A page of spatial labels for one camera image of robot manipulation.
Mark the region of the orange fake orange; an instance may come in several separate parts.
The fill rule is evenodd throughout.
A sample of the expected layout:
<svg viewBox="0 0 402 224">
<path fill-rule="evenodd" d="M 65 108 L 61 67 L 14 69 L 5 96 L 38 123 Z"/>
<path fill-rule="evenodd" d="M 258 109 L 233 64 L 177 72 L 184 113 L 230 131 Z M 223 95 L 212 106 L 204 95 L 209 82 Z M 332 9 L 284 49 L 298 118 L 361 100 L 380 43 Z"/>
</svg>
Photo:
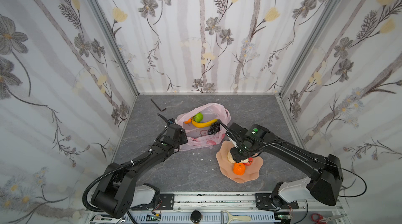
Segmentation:
<svg viewBox="0 0 402 224">
<path fill-rule="evenodd" d="M 235 163 L 233 165 L 232 171 L 235 175 L 242 176 L 246 172 L 246 166 L 243 163 Z"/>
</svg>

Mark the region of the pink plastic bag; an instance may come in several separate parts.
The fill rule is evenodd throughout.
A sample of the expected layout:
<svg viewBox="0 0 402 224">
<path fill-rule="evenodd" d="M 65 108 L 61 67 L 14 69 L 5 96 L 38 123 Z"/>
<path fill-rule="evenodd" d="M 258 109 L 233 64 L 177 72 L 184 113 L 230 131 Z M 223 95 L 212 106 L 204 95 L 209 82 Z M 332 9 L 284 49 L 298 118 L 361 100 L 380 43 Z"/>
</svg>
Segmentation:
<svg viewBox="0 0 402 224">
<path fill-rule="evenodd" d="M 188 143 L 180 147 L 181 151 L 189 151 L 197 148 L 211 148 L 214 145 L 220 144 L 226 135 L 226 130 L 223 126 L 220 126 L 220 132 L 215 135 L 208 134 L 210 127 L 196 128 L 193 126 L 191 119 L 197 113 L 203 114 L 204 118 L 202 123 L 217 119 L 223 124 L 228 125 L 231 121 L 229 111 L 223 105 L 218 103 L 208 103 L 195 108 L 190 112 L 179 115 L 175 122 L 185 129 L 188 139 Z"/>
</svg>

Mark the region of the beige fake fruit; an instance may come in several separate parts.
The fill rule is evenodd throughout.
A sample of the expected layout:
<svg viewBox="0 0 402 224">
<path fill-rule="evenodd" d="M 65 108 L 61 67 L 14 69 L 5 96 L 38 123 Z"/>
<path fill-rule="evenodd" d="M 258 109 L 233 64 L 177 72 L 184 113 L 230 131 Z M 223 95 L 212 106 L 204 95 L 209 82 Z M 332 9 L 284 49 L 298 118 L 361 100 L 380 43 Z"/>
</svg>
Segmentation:
<svg viewBox="0 0 402 224">
<path fill-rule="evenodd" d="M 230 152 L 227 153 L 227 159 L 228 159 L 228 161 L 229 161 L 231 164 L 236 163 L 236 162 L 234 161 L 233 156 L 232 156 L 232 154 L 231 154 Z"/>
</svg>

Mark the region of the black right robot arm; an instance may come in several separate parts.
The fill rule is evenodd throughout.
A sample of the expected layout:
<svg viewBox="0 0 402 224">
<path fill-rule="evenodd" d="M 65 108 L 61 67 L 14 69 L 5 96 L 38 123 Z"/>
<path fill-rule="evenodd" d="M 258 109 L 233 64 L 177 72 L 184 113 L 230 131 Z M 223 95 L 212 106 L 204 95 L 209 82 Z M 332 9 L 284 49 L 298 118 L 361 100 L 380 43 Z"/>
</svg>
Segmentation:
<svg viewBox="0 0 402 224">
<path fill-rule="evenodd" d="M 236 123 L 226 126 L 218 120 L 234 143 L 230 153 L 235 162 L 257 158 L 268 153 L 299 169 L 306 178 L 290 183 L 278 182 L 269 195 L 273 209 L 290 206 L 299 200 L 314 199 L 327 206 L 335 206 L 344 180 L 340 159 L 332 154 L 322 156 L 300 148 L 276 136 L 267 128 L 254 124 L 246 129 Z"/>
</svg>

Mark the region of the peach leaf-shaped plate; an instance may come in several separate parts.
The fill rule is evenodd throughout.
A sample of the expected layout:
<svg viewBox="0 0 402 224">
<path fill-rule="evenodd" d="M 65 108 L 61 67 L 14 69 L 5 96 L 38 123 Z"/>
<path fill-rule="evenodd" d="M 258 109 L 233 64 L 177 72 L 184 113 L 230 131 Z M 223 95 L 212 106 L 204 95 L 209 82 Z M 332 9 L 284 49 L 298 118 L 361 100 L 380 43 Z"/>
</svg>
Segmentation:
<svg viewBox="0 0 402 224">
<path fill-rule="evenodd" d="M 249 158 L 245 162 L 236 163 L 230 154 L 230 150 L 233 147 L 232 142 L 224 141 L 221 149 L 216 154 L 221 173 L 240 184 L 258 179 L 260 169 L 264 163 L 262 158 Z"/>
</svg>

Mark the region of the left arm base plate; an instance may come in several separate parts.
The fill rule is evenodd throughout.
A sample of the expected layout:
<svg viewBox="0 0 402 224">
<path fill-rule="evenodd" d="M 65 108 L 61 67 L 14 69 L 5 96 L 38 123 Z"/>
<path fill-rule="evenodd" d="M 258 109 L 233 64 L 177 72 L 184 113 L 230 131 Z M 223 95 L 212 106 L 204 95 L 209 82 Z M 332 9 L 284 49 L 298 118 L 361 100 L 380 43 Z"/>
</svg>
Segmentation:
<svg viewBox="0 0 402 224">
<path fill-rule="evenodd" d="M 163 211 L 163 210 L 173 210 L 174 207 L 174 194 L 160 194 L 155 196 L 151 203 L 142 204 L 132 207 L 130 210 L 152 210 L 152 211 Z"/>
</svg>

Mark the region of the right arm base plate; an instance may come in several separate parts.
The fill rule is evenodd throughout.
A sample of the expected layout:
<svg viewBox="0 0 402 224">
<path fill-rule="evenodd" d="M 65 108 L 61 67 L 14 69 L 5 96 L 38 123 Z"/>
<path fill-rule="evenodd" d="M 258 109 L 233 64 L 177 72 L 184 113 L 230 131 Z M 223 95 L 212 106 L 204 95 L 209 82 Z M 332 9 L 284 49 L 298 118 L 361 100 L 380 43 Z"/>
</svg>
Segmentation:
<svg viewBox="0 0 402 224">
<path fill-rule="evenodd" d="M 279 211 L 299 209 L 297 202 L 288 203 L 278 195 L 272 193 L 256 193 L 255 202 L 259 210 Z"/>
</svg>

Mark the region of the green fake fruit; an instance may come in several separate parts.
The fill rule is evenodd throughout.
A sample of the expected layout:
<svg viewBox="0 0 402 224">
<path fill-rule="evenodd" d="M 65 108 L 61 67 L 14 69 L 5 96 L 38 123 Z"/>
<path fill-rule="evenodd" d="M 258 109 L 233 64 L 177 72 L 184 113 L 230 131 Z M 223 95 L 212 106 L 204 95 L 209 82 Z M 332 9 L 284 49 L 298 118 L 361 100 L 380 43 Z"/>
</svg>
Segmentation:
<svg viewBox="0 0 402 224">
<path fill-rule="evenodd" d="M 204 116 L 202 113 L 197 113 L 196 115 L 194 115 L 192 117 L 192 121 L 196 122 L 196 123 L 201 123 L 203 120 Z"/>
</svg>

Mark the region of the red fake apple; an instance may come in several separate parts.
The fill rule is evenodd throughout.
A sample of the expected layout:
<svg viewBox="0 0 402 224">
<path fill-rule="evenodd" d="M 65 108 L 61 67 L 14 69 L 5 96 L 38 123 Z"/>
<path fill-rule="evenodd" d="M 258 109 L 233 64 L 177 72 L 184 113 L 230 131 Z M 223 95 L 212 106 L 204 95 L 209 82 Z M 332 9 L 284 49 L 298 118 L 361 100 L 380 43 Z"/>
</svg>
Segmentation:
<svg viewBox="0 0 402 224">
<path fill-rule="evenodd" d="M 244 163 L 245 166 L 250 166 L 253 163 L 253 158 L 248 158 L 250 161 L 248 163 Z"/>
</svg>

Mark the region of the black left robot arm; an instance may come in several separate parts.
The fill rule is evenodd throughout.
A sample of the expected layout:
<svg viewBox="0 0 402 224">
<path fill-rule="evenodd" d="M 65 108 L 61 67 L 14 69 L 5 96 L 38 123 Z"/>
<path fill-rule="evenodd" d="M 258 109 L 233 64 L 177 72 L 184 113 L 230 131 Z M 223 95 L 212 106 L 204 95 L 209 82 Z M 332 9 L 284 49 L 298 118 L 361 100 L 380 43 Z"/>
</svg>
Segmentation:
<svg viewBox="0 0 402 224">
<path fill-rule="evenodd" d="M 166 126 L 150 149 L 123 164 L 111 163 L 104 174 L 84 190 L 82 203 L 87 210 L 105 212 L 114 218 L 122 217 L 131 208 L 139 178 L 188 142 L 181 125 L 161 114 L 158 116 L 166 122 Z"/>
</svg>

